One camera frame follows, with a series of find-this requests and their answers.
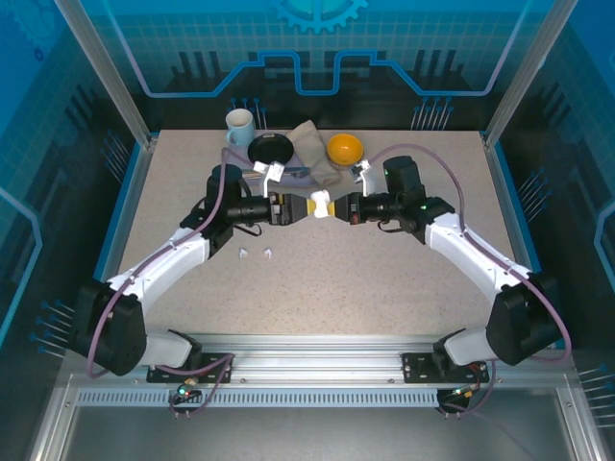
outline black bowl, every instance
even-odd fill
[[[286,165],[295,153],[295,148],[283,134],[265,133],[254,140],[248,146],[248,158],[251,162],[271,164],[274,161]]]

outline gray towel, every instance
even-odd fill
[[[341,179],[341,173],[329,163],[327,146],[311,120],[299,125],[286,137],[292,141],[295,154],[309,168],[309,175],[316,182],[330,185]]]

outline beige countertop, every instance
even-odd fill
[[[334,133],[321,132],[327,140]],[[466,196],[466,221],[512,256],[504,219],[476,132],[350,132],[372,157],[392,144],[434,150],[454,170]],[[143,188],[121,270],[158,248],[203,197],[211,168],[226,145],[222,131],[162,131]],[[455,188],[424,154],[411,155],[428,195],[457,207]],[[344,173],[334,196],[359,190]],[[298,193],[307,195],[306,189]],[[211,260],[179,280],[146,318],[148,328],[187,333],[447,334],[484,325],[491,306],[444,256],[404,233],[375,223],[351,227],[312,216],[291,227],[242,232]],[[248,256],[239,259],[240,248]],[[273,257],[266,260],[263,251]]]

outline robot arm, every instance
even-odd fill
[[[432,358],[441,374],[489,359],[516,365],[561,337],[544,305],[512,272],[528,279],[552,303],[557,298],[553,278],[532,273],[469,228],[463,229],[449,204],[437,197],[427,197],[412,158],[392,158],[383,167],[387,193],[349,194],[334,202],[334,215],[351,225],[398,221],[399,231],[411,233],[447,257],[493,305],[486,327],[463,329],[434,344]],[[501,264],[487,257],[477,245]]]
[[[214,168],[208,179],[203,207],[194,207],[160,249],[107,282],[91,280],[82,286],[69,332],[69,349],[87,356],[103,311],[129,280],[105,322],[94,361],[118,376],[137,365],[199,368],[201,348],[196,341],[176,331],[146,332],[144,318],[153,304],[185,273],[213,257],[239,225],[286,226],[308,216],[305,198],[292,194],[253,197],[242,183],[241,170],[227,165],[222,205],[210,224],[195,233],[212,213],[221,187],[220,171],[219,166]]]

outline orange bowl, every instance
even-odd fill
[[[327,156],[335,165],[352,166],[363,158],[363,144],[351,134],[336,134],[327,143]]]

